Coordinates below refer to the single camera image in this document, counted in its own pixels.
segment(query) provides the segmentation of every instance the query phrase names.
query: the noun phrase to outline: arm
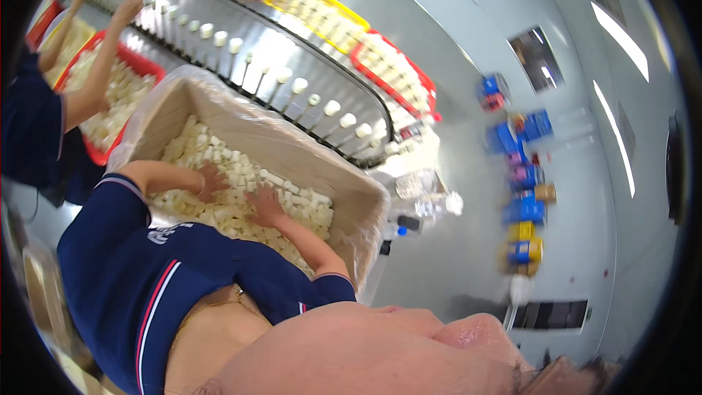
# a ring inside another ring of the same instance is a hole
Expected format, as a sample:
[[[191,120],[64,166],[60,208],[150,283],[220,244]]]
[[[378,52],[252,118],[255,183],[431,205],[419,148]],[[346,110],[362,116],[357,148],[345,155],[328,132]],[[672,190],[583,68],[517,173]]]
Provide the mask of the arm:
[[[71,31],[71,27],[73,26],[73,18],[78,13],[78,10],[81,9],[85,1],[86,0],[73,0],[71,2],[71,6],[66,12],[66,17],[64,17],[63,22],[61,22],[59,25],[51,45],[48,47],[46,52],[39,54],[39,62],[37,64],[39,67],[39,72],[45,74],[53,66],[56,66],[56,60],[58,59],[58,55],[61,53],[61,49],[63,49],[63,43],[66,41],[68,32]]]
[[[119,33],[131,22],[142,5],[143,0],[125,0],[114,12],[85,84],[81,90],[65,95],[66,132],[98,111],[109,109],[105,101],[105,92],[110,80],[112,61],[117,54]]]
[[[199,171],[180,168],[160,161],[134,161],[122,167],[119,174],[129,177],[147,195],[170,189],[185,189],[196,193],[205,203],[212,201],[213,192],[229,186],[217,174],[217,168],[206,162]]]
[[[262,227],[278,229],[293,243],[317,276],[337,273],[349,277],[346,263],[326,242],[285,214],[278,202],[276,191],[259,183],[256,194],[247,192],[244,195],[256,207],[257,215],[250,215],[249,221]]]

